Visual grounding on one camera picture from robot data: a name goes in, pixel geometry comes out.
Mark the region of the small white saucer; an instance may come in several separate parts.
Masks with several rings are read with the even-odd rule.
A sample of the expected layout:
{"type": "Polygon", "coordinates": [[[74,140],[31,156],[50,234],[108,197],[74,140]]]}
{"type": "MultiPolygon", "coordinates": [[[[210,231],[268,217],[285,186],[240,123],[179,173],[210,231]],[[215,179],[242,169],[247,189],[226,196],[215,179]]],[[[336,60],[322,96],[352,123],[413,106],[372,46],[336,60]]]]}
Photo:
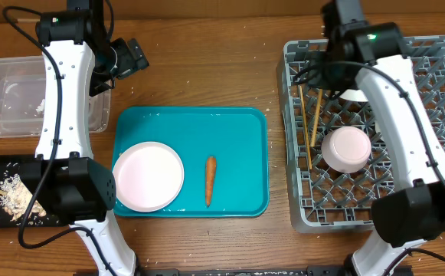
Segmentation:
{"type": "Polygon", "coordinates": [[[343,100],[354,102],[367,102],[368,99],[361,90],[348,89],[345,90],[340,96],[343,100]]]}

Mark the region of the peanut and rice scraps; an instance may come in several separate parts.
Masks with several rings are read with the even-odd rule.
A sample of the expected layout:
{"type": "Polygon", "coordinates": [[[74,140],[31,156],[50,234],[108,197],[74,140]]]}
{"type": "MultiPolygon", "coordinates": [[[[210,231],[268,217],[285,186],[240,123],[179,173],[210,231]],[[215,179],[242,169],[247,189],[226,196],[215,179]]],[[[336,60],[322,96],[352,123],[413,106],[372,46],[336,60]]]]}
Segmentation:
{"type": "Polygon", "coordinates": [[[20,225],[32,197],[18,171],[18,163],[0,163],[0,227],[20,225]]]}

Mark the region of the large white plate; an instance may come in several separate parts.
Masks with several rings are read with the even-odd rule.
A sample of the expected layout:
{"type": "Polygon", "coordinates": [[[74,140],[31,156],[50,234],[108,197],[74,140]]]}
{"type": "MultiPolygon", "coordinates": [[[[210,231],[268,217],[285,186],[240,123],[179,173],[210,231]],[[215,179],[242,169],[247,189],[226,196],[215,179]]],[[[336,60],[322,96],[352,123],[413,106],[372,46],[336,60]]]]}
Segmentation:
{"type": "Polygon", "coordinates": [[[181,192],[185,170],[170,146],[143,142],[123,152],[113,167],[116,197],[136,212],[165,208],[181,192]]]}

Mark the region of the white napkin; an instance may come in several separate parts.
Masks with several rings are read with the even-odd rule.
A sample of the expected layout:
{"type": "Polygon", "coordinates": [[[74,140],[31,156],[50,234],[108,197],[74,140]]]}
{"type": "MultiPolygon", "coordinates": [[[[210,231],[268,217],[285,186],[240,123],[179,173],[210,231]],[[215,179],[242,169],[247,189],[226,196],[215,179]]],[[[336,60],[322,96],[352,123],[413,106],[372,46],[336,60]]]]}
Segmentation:
{"type": "Polygon", "coordinates": [[[36,107],[36,114],[42,114],[45,109],[45,99],[41,101],[41,103],[36,107]]]}

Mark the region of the white bowl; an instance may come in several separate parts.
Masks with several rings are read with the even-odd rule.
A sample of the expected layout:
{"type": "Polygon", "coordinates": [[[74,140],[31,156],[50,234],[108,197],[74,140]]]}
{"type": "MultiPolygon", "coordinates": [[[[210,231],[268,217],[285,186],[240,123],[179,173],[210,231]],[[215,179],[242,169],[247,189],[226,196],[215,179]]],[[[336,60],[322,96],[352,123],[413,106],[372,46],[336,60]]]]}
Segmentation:
{"type": "Polygon", "coordinates": [[[324,137],[321,152],[327,165],[335,171],[355,173],[365,167],[371,154],[371,141],[362,130],[343,126],[324,137]]]}

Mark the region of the orange carrot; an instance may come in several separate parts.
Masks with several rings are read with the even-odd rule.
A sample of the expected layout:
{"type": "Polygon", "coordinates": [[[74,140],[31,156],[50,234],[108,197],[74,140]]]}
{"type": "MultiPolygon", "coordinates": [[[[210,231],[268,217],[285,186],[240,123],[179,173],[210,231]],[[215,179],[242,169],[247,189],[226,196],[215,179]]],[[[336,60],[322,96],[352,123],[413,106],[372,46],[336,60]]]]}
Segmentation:
{"type": "Polygon", "coordinates": [[[211,205],[216,169],[217,161],[213,156],[210,156],[206,162],[205,172],[205,204],[207,207],[211,205]]]}

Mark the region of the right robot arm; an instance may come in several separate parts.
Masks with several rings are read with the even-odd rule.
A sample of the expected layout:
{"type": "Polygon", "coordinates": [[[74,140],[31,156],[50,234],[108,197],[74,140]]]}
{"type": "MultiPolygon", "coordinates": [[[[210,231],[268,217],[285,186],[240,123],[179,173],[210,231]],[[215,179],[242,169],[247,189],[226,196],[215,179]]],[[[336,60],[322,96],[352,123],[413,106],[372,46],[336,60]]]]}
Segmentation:
{"type": "Polygon", "coordinates": [[[333,98],[362,91],[393,167],[394,192],[372,203],[374,231],[339,273],[390,275],[445,232],[445,151],[418,93],[400,28],[369,24],[358,1],[331,1],[321,15],[326,52],[293,83],[329,90],[333,98]]]}

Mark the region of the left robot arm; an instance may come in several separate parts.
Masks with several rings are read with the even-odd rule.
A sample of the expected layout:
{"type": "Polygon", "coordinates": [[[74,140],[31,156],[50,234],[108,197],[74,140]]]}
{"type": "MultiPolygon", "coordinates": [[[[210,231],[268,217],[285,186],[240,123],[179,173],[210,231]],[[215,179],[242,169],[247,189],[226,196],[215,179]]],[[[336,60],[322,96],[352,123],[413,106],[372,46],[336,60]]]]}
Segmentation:
{"type": "Polygon", "coordinates": [[[35,157],[19,176],[32,203],[80,236],[99,274],[139,275],[113,212],[113,174],[90,145],[90,98],[149,65],[136,40],[113,39],[114,25],[104,21],[112,12],[108,1],[86,0],[41,13],[31,41],[44,56],[44,121],[35,157]]]}

